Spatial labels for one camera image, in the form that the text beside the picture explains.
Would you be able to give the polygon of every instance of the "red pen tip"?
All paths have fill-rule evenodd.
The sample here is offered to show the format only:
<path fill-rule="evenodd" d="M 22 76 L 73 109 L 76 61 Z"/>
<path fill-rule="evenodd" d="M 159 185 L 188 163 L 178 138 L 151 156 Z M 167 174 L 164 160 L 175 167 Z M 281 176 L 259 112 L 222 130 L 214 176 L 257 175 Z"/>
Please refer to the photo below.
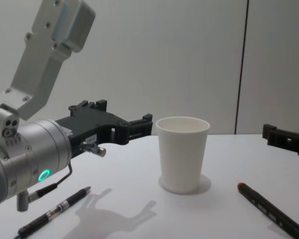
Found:
<path fill-rule="evenodd" d="M 238 190 L 239 190 L 240 186 L 243 185 L 243 184 L 244 184 L 244 183 L 239 183 L 239 184 L 237 184 L 237 188 L 238 188 Z"/>

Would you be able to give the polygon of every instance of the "black pen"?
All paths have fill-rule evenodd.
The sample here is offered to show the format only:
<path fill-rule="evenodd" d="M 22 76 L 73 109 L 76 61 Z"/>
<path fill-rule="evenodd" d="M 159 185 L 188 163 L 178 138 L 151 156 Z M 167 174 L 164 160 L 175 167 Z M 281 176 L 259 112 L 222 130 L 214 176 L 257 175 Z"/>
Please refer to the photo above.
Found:
<path fill-rule="evenodd" d="M 41 217 L 35 219 L 28 225 L 22 227 L 18 231 L 18 235 L 14 239 L 24 239 L 28 236 L 32 235 L 34 232 L 48 224 L 51 220 L 56 218 L 61 213 L 68 210 L 70 207 L 72 207 L 74 204 L 79 202 L 81 199 L 83 199 L 86 195 L 88 195 L 91 192 L 91 187 L 87 187 L 84 189 L 81 189 L 76 194 L 72 195 L 62 203 L 58 204 L 55 208 L 48 211 L 47 213 L 43 214 Z"/>
<path fill-rule="evenodd" d="M 276 208 L 263 196 L 251 189 L 244 183 L 238 184 L 239 192 L 247 198 L 256 208 L 258 208 L 263 214 L 277 224 L 282 230 L 288 233 L 295 239 L 299 239 L 299 225 L 293 221 L 290 217 Z"/>

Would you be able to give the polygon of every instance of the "paper cup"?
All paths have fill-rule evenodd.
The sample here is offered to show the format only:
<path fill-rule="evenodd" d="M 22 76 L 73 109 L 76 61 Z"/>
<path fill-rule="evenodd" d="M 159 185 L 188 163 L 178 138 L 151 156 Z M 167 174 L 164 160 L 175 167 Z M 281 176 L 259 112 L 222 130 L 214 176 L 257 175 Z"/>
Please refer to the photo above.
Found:
<path fill-rule="evenodd" d="M 169 117 L 156 123 L 161 186 L 172 193 L 187 194 L 199 187 L 207 133 L 207 121 Z"/>

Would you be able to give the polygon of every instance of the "label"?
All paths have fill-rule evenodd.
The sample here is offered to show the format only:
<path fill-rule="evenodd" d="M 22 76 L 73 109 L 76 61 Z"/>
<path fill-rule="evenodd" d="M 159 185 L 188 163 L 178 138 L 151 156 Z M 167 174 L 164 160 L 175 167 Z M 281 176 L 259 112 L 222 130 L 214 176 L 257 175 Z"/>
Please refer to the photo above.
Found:
<path fill-rule="evenodd" d="M 63 131 L 66 133 L 67 136 L 73 135 L 73 131 L 69 128 L 62 127 Z"/>
<path fill-rule="evenodd" d="M 273 220 L 274 222 L 276 222 L 276 217 L 274 215 L 272 215 L 271 213 L 268 213 L 268 217 Z"/>
<path fill-rule="evenodd" d="M 262 211 L 263 213 L 267 213 L 267 209 L 264 208 L 263 206 L 261 206 L 260 204 L 257 205 L 257 207 L 259 208 L 260 211 Z"/>
<path fill-rule="evenodd" d="M 97 140 L 97 134 L 95 134 L 95 135 L 93 135 L 93 136 L 91 136 L 91 137 L 88 137 L 88 138 L 85 140 L 85 142 L 86 142 L 86 143 L 94 143 L 94 142 L 96 142 L 96 140 Z"/>

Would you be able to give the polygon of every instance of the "white table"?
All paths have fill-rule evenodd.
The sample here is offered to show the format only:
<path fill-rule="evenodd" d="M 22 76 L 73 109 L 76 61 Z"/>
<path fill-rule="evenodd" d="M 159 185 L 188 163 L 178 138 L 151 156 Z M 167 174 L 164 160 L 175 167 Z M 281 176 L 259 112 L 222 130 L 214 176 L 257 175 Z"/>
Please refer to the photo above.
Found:
<path fill-rule="evenodd" d="M 180 196 L 158 185 L 157 136 L 126 146 L 105 144 L 108 154 L 73 160 L 73 175 L 34 202 L 26 213 L 15 198 L 0 204 L 0 239 L 86 186 L 92 193 L 35 233 L 33 239 L 283 239 L 290 238 L 237 191 L 245 182 L 299 223 L 299 156 L 267 146 L 260 135 L 211 135 L 199 195 Z M 30 189 L 57 181 L 54 175 Z"/>

